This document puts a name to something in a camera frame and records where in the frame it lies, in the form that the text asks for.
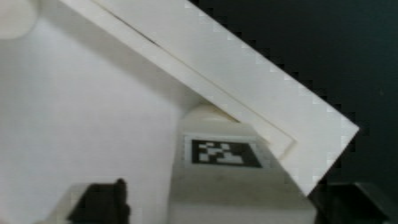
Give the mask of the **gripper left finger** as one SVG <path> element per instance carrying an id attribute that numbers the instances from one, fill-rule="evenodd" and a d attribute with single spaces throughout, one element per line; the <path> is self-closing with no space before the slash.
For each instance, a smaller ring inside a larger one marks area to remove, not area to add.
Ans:
<path id="1" fill-rule="evenodd" d="M 89 185 L 68 215 L 72 224 L 130 224 L 127 181 Z"/>

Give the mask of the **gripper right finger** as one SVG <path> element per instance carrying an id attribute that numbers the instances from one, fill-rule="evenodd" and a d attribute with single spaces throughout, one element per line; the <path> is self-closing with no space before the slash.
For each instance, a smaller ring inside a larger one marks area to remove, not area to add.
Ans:
<path id="1" fill-rule="evenodd" d="M 320 184 L 310 199 L 319 211 L 315 224 L 398 224 L 398 206 L 374 184 Z"/>

